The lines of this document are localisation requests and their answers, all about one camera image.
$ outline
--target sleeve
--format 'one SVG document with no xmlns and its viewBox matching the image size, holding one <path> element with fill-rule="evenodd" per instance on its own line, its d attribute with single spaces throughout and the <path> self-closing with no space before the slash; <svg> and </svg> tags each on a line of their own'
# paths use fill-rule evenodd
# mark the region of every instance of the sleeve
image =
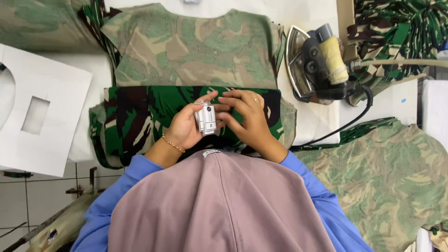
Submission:
<svg viewBox="0 0 448 252">
<path fill-rule="evenodd" d="M 303 178 L 314 207 L 336 251 L 373 251 L 362 239 L 356 226 L 345 216 L 336 194 L 330 192 L 292 152 L 289 151 L 280 164 Z"/>
<path fill-rule="evenodd" d="M 132 157 L 125 173 L 105 190 L 84 214 L 86 223 L 71 251 L 107 251 L 109 226 L 116 204 L 138 181 L 160 170 L 163 170 L 163 167 L 143 155 Z"/>
</svg>

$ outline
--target white label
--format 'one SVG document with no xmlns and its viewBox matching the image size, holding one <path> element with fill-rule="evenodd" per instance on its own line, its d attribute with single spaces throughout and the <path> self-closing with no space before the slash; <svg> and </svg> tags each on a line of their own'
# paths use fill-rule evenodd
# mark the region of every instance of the white label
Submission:
<svg viewBox="0 0 448 252">
<path fill-rule="evenodd" d="M 204 157 L 207 157 L 208 154 L 212 154 L 212 153 L 215 153 L 215 152 L 220 152 L 220 151 L 218 151 L 218 150 L 204 151 L 204 153 L 202 153 L 202 155 L 203 155 Z"/>
</svg>

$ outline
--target white tiled wall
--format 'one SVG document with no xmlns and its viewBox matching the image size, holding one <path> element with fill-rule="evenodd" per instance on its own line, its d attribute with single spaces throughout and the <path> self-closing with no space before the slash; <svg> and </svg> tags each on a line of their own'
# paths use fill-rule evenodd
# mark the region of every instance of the white tiled wall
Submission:
<svg viewBox="0 0 448 252">
<path fill-rule="evenodd" d="M 101 167 L 98 162 L 68 163 L 62 178 L 34 174 L 31 178 L 8 178 L 0 171 L 0 236 L 14 227 L 27 224 L 0 238 L 3 251 L 22 236 L 76 199 L 75 194 L 65 191 L 82 186 L 89 188 L 89 169 L 96 166 L 95 187 L 111 186 L 124 172 Z M 18 248 L 26 251 L 29 243 Z"/>
</svg>

